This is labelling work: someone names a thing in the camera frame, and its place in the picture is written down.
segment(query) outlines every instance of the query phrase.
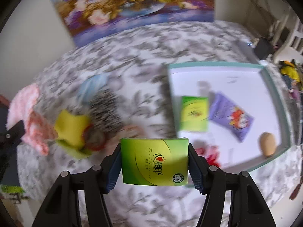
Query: flower painting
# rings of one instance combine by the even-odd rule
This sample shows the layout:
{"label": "flower painting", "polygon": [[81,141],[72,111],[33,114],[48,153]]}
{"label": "flower painting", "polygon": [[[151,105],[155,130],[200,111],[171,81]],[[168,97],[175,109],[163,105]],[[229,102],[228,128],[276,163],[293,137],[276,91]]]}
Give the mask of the flower painting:
{"label": "flower painting", "polygon": [[214,0],[52,0],[75,44],[151,23],[213,21]]}

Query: green juice box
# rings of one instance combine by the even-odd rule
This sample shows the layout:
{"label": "green juice box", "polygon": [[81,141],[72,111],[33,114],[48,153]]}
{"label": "green juice box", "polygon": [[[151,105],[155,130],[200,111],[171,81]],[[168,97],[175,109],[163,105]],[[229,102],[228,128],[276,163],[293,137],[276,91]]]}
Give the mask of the green juice box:
{"label": "green juice box", "polygon": [[180,130],[205,132],[208,128],[209,101],[207,97],[183,96]]}
{"label": "green juice box", "polygon": [[137,185],[187,184],[188,138],[121,139],[123,182]]}

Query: purple snack bag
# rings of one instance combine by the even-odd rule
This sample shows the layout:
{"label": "purple snack bag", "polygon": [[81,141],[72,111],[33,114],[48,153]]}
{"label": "purple snack bag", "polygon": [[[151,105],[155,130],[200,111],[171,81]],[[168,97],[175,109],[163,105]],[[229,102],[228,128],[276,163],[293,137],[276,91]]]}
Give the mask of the purple snack bag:
{"label": "purple snack bag", "polygon": [[243,142],[254,118],[227,99],[222,93],[217,93],[209,110],[209,120],[230,129],[239,141]]}

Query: blue gripper pad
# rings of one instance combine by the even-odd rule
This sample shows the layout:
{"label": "blue gripper pad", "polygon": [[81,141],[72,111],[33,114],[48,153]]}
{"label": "blue gripper pad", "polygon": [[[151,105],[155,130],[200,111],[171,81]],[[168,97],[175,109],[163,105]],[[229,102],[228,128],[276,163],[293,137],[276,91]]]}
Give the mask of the blue gripper pad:
{"label": "blue gripper pad", "polygon": [[194,157],[191,153],[188,153],[188,170],[191,176],[191,179],[194,183],[194,187],[202,193],[203,187],[203,175],[199,170],[199,167],[194,160]]}
{"label": "blue gripper pad", "polygon": [[110,192],[117,183],[120,171],[122,169],[122,162],[121,162],[121,145],[118,144],[111,157],[111,166],[107,173],[107,184],[106,190]]}
{"label": "blue gripper pad", "polygon": [[212,181],[209,179],[207,168],[209,164],[206,159],[199,156],[193,146],[188,144],[188,170],[194,187],[205,195],[209,193]]}

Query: printed logo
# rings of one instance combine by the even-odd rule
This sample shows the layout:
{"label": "printed logo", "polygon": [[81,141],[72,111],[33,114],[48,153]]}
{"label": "printed logo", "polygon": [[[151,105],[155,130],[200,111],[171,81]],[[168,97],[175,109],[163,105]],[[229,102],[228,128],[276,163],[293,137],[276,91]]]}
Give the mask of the printed logo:
{"label": "printed logo", "polygon": [[154,168],[154,172],[157,175],[163,175],[162,174],[162,163],[165,161],[165,158],[163,157],[162,154],[154,154],[155,158],[153,160],[153,168]]}
{"label": "printed logo", "polygon": [[236,129],[243,129],[248,126],[248,116],[239,107],[232,107],[230,111],[231,115],[227,117],[230,120],[230,125]]}
{"label": "printed logo", "polygon": [[180,183],[183,182],[183,180],[184,180],[184,176],[181,173],[177,173],[172,177],[172,181],[174,183]]}

